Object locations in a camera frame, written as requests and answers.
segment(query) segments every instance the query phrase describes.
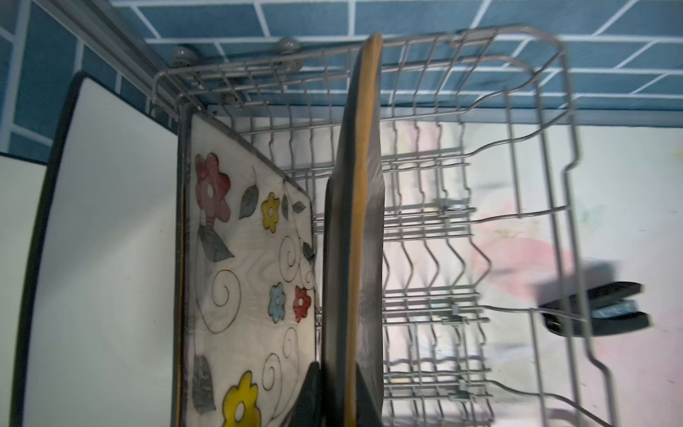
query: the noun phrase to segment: wire rack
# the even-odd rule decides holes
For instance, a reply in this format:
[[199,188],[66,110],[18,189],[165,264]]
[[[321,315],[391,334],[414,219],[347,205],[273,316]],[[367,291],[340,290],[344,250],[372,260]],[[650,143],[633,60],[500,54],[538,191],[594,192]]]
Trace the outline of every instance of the wire rack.
[[[515,57],[498,55],[497,38],[505,33],[526,34],[555,54],[539,68]],[[191,102],[231,124],[286,173],[303,182],[315,209],[313,227],[321,247],[325,180],[333,168],[350,70],[360,48],[361,44],[345,44],[295,49],[285,55],[174,68],[156,76],[154,89],[162,81],[174,86],[179,93],[178,104]],[[503,64],[508,71],[489,74],[485,80],[473,77],[474,70],[491,63],[498,67]],[[566,104],[549,111],[543,108],[541,88],[553,64],[563,75]],[[489,426],[497,419],[492,402],[494,393],[502,391],[538,400],[539,425],[550,425],[551,401],[569,405],[576,414],[577,425],[618,424],[611,373],[594,355],[591,323],[586,321],[589,307],[585,283],[580,273],[576,274],[578,313],[570,312],[567,298],[566,282],[571,269],[567,264],[573,263],[574,271],[581,271],[570,185],[570,174],[581,151],[572,117],[567,69],[562,44],[526,26],[385,39],[380,127],[387,183],[382,284],[384,423]],[[482,95],[482,88],[488,94]],[[510,108],[510,96],[520,95],[531,101],[529,106],[536,111],[538,121],[531,132],[515,136],[515,111]],[[177,111],[176,106],[159,97],[155,96],[153,101]],[[486,107],[504,112],[507,137],[485,141],[468,151],[464,122],[472,111]],[[557,173],[551,165],[547,133],[550,126],[560,121],[569,124],[570,155]],[[431,126],[435,144],[428,150],[419,143],[424,138],[421,133],[425,132],[425,123]],[[530,210],[522,206],[517,147],[532,139],[540,142],[538,165],[546,205]],[[504,145],[508,147],[506,161],[512,175],[514,209],[504,215],[475,219],[477,207],[468,184],[469,165],[484,152]],[[561,184],[554,185],[553,178],[559,178]],[[562,296],[561,312],[496,307],[480,301],[478,290],[492,265],[475,243],[476,227],[530,217],[547,218]],[[569,262],[561,254],[562,238],[573,254]],[[483,268],[473,265],[473,256]],[[418,276],[422,276],[422,284],[416,280]],[[318,304],[318,315],[321,309],[324,308]],[[519,390],[491,379],[492,366],[484,354],[488,345],[485,330],[493,314],[501,312],[528,318],[524,321],[533,348],[535,390]],[[573,320],[582,324],[583,339],[564,339],[568,397],[544,391],[538,344],[539,330],[543,330],[538,323],[542,313],[559,316],[570,333]],[[440,360],[438,353],[443,349],[447,349],[448,356]],[[582,405],[577,362],[580,357],[602,375],[608,421]]]

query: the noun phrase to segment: blue flower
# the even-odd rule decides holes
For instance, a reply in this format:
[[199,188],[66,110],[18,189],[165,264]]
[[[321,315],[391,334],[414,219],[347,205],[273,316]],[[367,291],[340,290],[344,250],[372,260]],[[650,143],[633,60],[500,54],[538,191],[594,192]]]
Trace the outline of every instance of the blue flower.
[[268,314],[273,318],[274,323],[285,318],[285,287],[282,286],[282,283],[278,283],[270,289]]

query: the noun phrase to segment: blue tile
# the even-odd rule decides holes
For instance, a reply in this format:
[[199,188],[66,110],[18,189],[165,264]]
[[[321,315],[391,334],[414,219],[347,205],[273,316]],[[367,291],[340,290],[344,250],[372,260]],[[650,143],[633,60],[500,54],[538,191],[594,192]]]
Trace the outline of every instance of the blue tile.
[[[469,107],[479,98],[479,95],[460,95],[459,100],[456,99],[455,95],[439,95],[438,105],[440,107]],[[397,107],[412,107],[413,106],[413,95],[397,94],[395,96]],[[418,107],[433,107],[434,106],[434,95],[417,95],[415,97],[415,102]]]
[[683,36],[683,1],[640,1],[617,19],[605,34]]
[[[541,106],[543,108],[557,108],[567,102],[564,96],[543,96],[541,95]],[[479,107],[482,108],[505,108],[505,99],[502,96],[495,96],[485,100]],[[536,108],[536,97],[528,95],[510,95],[511,108]]]
[[[628,94],[651,81],[656,74],[602,74],[575,72],[571,74],[576,94]],[[543,90],[563,92],[564,85],[560,74],[553,77]]]
[[14,122],[52,138],[74,71],[76,38],[36,4],[21,68]]
[[12,136],[10,136],[10,149],[8,152],[15,156],[47,162],[50,159],[51,151],[52,147],[17,135],[16,133],[12,133]]
[[683,94],[683,76],[666,76],[647,86],[643,94]]
[[14,34],[16,13],[19,10],[19,0],[0,1],[0,27]]
[[231,61],[277,55],[277,43],[221,43],[221,47]]
[[87,46],[83,49],[83,65],[81,69],[98,79],[104,86],[114,90],[116,71]]
[[[570,67],[612,68],[643,47],[644,43],[627,42],[565,42]],[[533,67],[550,61],[557,49],[545,42],[529,42],[517,55]]]
[[126,80],[121,79],[121,98],[128,101],[132,106],[134,106],[141,113],[145,112],[145,106],[147,105],[147,96],[140,92],[137,87]]
[[[171,49],[176,46],[175,44],[150,44],[150,48],[156,52],[161,59],[167,65],[171,64]],[[223,62],[221,54],[216,49],[216,45],[213,43],[198,43],[198,44],[183,44],[185,47],[189,47],[199,56],[200,65],[204,64],[217,64]]]
[[356,3],[356,34],[452,33],[468,28],[480,0],[362,1]]
[[[311,51],[311,50],[317,50],[317,49],[329,49],[329,48],[335,48],[335,47],[342,47],[342,46],[353,46],[358,44],[357,42],[353,43],[303,43],[303,48],[305,51]],[[350,54],[349,58],[349,52],[345,51],[340,54],[326,54],[325,55],[325,60],[323,60],[322,57],[312,57],[311,59],[307,59],[304,63],[305,66],[308,67],[325,67],[325,64],[330,67],[343,67],[346,69],[350,69],[353,67],[353,64],[356,63],[356,57],[357,57],[357,51],[352,51]]]
[[140,8],[162,37],[263,36],[253,4]]
[[[457,90],[461,82],[466,77],[466,72],[454,72],[446,84],[446,89]],[[476,90],[482,92],[493,92],[503,90],[505,87],[513,89],[528,82],[531,76],[527,72],[512,71],[492,71],[492,72],[473,72],[463,90]],[[531,91],[533,87],[528,85],[522,90]]]
[[142,38],[154,38],[154,34],[147,28],[147,25],[143,23],[140,18],[137,17],[133,9],[130,8],[120,8],[118,9],[119,14],[123,19],[135,30]]
[[528,24],[552,34],[591,34],[626,0],[493,0],[480,27]]
[[348,3],[265,4],[272,36],[345,36],[348,34]]
[[633,58],[624,68],[681,69],[683,68],[683,44],[655,44]]
[[600,110],[683,110],[683,99],[662,98],[588,98],[574,101],[577,109]]
[[7,77],[10,71],[10,59],[12,58],[12,43],[0,38],[0,115],[5,104],[5,89]]

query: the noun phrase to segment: tile backsplash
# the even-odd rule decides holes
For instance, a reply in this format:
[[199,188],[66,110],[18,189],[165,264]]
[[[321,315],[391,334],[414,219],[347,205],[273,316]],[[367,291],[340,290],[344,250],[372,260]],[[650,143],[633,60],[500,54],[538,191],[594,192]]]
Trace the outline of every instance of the tile backsplash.
[[[683,111],[680,0],[111,0],[111,5],[165,61],[173,46],[183,44],[205,64],[275,53],[283,36],[313,48],[358,42],[375,32],[400,36],[528,24],[565,43],[576,108]],[[149,113],[146,95],[36,3],[5,0],[0,12],[0,152],[46,160],[68,84],[78,70]],[[544,44],[515,34],[493,44],[490,53],[536,67],[552,55]],[[448,54],[437,49],[434,57]],[[400,50],[387,49],[383,60],[396,62],[399,55]],[[489,65],[472,76],[471,94],[462,102],[474,102],[477,91],[485,93],[491,82],[518,79],[503,70],[502,61]],[[409,76],[402,79],[401,86],[409,89]],[[427,76],[422,89],[429,84]],[[547,73],[542,85],[544,107],[562,107],[559,74]],[[339,92],[331,99],[342,105],[344,88]],[[397,95],[397,102],[401,97],[406,96]],[[310,99],[327,102],[323,95]],[[304,98],[288,94],[288,102]],[[512,96],[511,102],[516,108],[534,107],[530,96]],[[167,117],[158,121],[170,123]]]

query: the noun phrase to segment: blue tile wall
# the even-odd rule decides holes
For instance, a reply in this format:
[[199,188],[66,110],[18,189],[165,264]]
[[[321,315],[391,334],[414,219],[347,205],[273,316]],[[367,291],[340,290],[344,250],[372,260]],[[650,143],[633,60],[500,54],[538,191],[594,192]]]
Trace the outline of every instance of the blue tile wall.
[[14,33],[18,9],[19,0],[0,1],[0,27],[3,27],[12,34]]
[[480,0],[362,1],[356,3],[356,34],[422,34],[469,27]]
[[15,156],[47,162],[50,159],[51,151],[52,147],[32,139],[24,138],[16,133],[12,133],[10,136],[10,149],[8,152]]
[[683,110],[683,99],[581,97],[574,101],[574,108],[672,111]]
[[251,4],[140,8],[162,37],[263,36]]
[[263,13],[272,36],[345,36],[348,3],[265,4]]
[[154,34],[147,28],[140,18],[133,12],[130,8],[121,8],[119,13],[123,16],[123,19],[142,37],[153,38]]
[[12,57],[12,43],[0,38],[0,115],[5,105],[5,89],[7,87],[7,74]]
[[147,96],[140,92],[137,87],[133,86],[131,82],[126,79],[121,80],[121,98],[126,100],[129,104],[134,106],[141,113],[145,112],[147,105]]
[[[602,74],[574,73],[572,82],[574,92],[595,94],[629,94],[657,77],[657,74]],[[560,74],[553,77],[543,90],[546,92],[563,92]]]
[[683,43],[660,43],[636,56],[625,68],[683,69]]
[[681,95],[683,94],[683,76],[666,76],[650,86],[647,86],[641,93]]
[[[612,68],[628,58],[632,53],[645,46],[645,43],[629,42],[566,42],[567,58],[570,67]],[[540,67],[557,52],[549,44],[529,42],[517,55],[527,64]]]
[[480,27],[527,24],[554,34],[591,34],[626,0],[493,0]]
[[683,36],[683,1],[642,0],[605,32],[642,36]]
[[74,71],[76,38],[36,4],[24,49],[14,122],[53,138]]
[[99,80],[100,83],[110,90],[114,90],[116,86],[116,70],[87,46],[83,49],[81,70]]
[[[642,91],[642,94],[678,96],[681,92],[679,80],[683,73],[679,70],[683,70],[683,42],[675,39],[657,40],[656,37],[683,37],[683,0],[640,0],[635,3],[628,0],[492,0],[491,2],[484,0],[356,0],[354,8],[351,8],[354,16],[348,15],[350,9],[345,0],[312,2],[261,0],[258,7],[261,7],[263,11],[263,22],[260,22],[257,17],[258,7],[254,5],[254,0],[245,0],[244,3],[239,4],[225,0],[225,4],[212,5],[193,5],[186,2],[168,5],[166,2],[166,5],[160,4],[159,6],[144,2],[138,7],[161,34],[161,40],[155,42],[152,48],[166,61],[168,61],[171,47],[179,42],[189,43],[189,46],[199,51],[203,57],[203,64],[213,64],[223,60],[214,46],[214,41],[220,43],[228,60],[240,61],[277,54],[276,40],[284,36],[301,38],[305,49],[317,49],[357,43],[358,36],[376,32],[401,36],[420,33],[454,33],[472,25],[491,27],[525,24],[551,34],[561,35],[568,53],[569,67],[596,69],[595,72],[590,73],[570,70],[574,91],[582,94],[580,97],[582,101],[577,103],[582,108],[584,106],[593,108],[593,105],[587,101],[590,99],[590,94],[629,94],[663,72],[671,75],[651,84]],[[118,10],[143,37],[153,37],[129,5],[122,5],[118,7]],[[613,19],[618,11],[621,11],[620,15]],[[352,27],[349,27],[349,21],[352,22]],[[262,25],[263,28],[268,29],[270,37],[264,36]],[[613,35],[627,37],[615,39]],[[651,46],[643,49],[648,43]],[[460,54],[476,56],[481,49],[482,47],[469,46]],[[382,52],[382,63],[384,65],[399,63],[403,50],[401,47],[385,49]],[[424,60],[431,50],[430,44],[412,46],[405,60],[407,63]],[[449,61],[454,53],[454,49],[448,43],[439,42],[433,48],[432,61]],[[555,52],[547,43],[531,41],[527,44],[517,38],[497,40],[488,53],[517,55],[520,61],[537,68],[543,66]],[[336,72],[336,68],[345,68],[355,59],[355,54],[351,55],[351,58],[348,55],[333,55],[327,57],[326,64],[331,72]],[[319,58],[307,59],[304,63],[306,67],[323,67],[324,65],[325,63]],[[495,60],[482,65],[503,67],[508,64],[505,61]],[[559,65],[558,63],[552,64],[555,68]],[[616,66],[622,68],[622,72],[606,73]],[[632,74],[624,74],[635,68],[638,70]],[[403,91],[414,89],[420,74],[420,72],[402,73],[398,89]],[[420,89],[435,89],[442,75],[434,71],[427,73]],[[396,84],[395,78],[395,74],[386,74],[382,79],[382,88],[385,91],[393,90]],[[445,85],[445,89],[456,89],[458,87],[456,79],[460,78],[462,74],[454,72]],[[464,89],[487,92],[492,89],[501,89],[503,86],[515,87],[526,80],[525,74],[521,72],[479,71],[471,77]],[[304,85],[292,85],[290,89],[303,87]],[[306,85],[306,88],[323,90],[326,89],[326,85],[310,83]],[[331,89],[343,90],[345,83],[343,81],[332,82]],[[560,75],[553,77],[543,87],[544,93],[562,93],[562,91]],[[272,102],[277,102],[279,95],[269,96],[273,98]],[[478,97],[478,95],[470,96],[474,99]],[[420,102],[430,102],[431,97],[431,95],[426,95]],[[675,99],[658,104],[651,101],[655,98],[646,100],[635,95],[633,99],[636,98],[639,100],[629,103],[623,101],[623,98],[598,96],[596,99],[599,102],[596,101],[594,105],[605,106],[613,102],[616,109],[631,109],[637,105],[643,108],[656,107],[658,109],[659,105],[663,108],[675,108],[678,105],[674,102]],[[301,103],[303,95],[293,94],[293,99]],[[326,96],[321,97],[320,100],[326,104]],[[511,96],[510,100],[513,106],[518,108],[530,108],[534,105],[533,99],[528,96]],[[542,103],[548,108],[558,107],[563,104],[563,97],[543,96]],[[488,101],[487,106],[502,107],[502,101],[494,99]]]

